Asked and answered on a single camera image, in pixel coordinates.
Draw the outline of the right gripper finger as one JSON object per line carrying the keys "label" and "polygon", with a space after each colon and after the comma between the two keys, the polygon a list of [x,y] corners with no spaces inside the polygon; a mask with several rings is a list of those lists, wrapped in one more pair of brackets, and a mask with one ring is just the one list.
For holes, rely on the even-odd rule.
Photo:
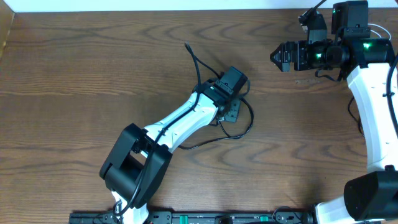
{"label": "right gripper finger", "polygon": [[273,63],[290,63],[293,62],[292,53],[294,51],[294,42],[281,43],[274,51],[270,54],[270,60]]}
{"label": "right gripper finger", "polygon": [[290,71],[290,62],[289,61],[286,61],[286,62],[278,61],[276,63],[276,65],[281,72],[289,72]]}

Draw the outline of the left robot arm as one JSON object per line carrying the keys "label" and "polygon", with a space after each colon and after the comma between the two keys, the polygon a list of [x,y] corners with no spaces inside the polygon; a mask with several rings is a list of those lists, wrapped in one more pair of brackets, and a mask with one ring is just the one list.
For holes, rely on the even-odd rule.
{"label": "left robot arm", "polygon": [[199,83],[189,99],[164,119],[140,128],[124,128],[104,161],[99,176],[115,198],[118,223],[144,223],[147,202],[164,178],[174,151],[194,132],[229,113],[249,81],[230,67],[220,78]]}

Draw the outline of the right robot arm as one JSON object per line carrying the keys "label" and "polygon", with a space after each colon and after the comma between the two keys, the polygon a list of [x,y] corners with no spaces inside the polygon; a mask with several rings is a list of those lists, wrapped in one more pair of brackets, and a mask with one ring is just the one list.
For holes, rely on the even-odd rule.
{"label": "right robot arm", "polygon": [[373,38],[367,1],[333,5],[326,26],[315,7],[299,16],[306,40],[284,42],[270,55],[282,72],[340,69],[358,107],[367,148],[367,174],[346,183],[343,195],[305,212],[300,223],[379,223],[397,218],[397,54],[390,39]]}

